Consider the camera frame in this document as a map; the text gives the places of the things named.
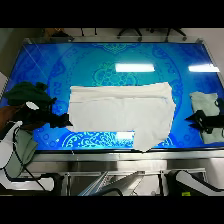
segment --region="light green cloth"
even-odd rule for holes
[[[197,110],[203,110],[206,116],[219,115],[220,110],[215,105],[215,101],[218,98],[216,93],[205,94],[201,92],[194,92],[190,94],[190,97],[194,113]],[[201,137],[205,144],[224,142],[224,138],[222,137],[222,128],[213,128],[211,134],[203,132],[201,133]]]
[[[34,152],[37,147],[37,142],[33,140],[32,134],[24,130],[19,130],[16,135],[16,151],[19,155],[19,158],[22,160],[23,164],[27,164],[32,159]],[[16,178],[20,175],[23,170],[21,163],[19,162],[15,152],[13,152],[8,164],[5,167],[7,174]]]

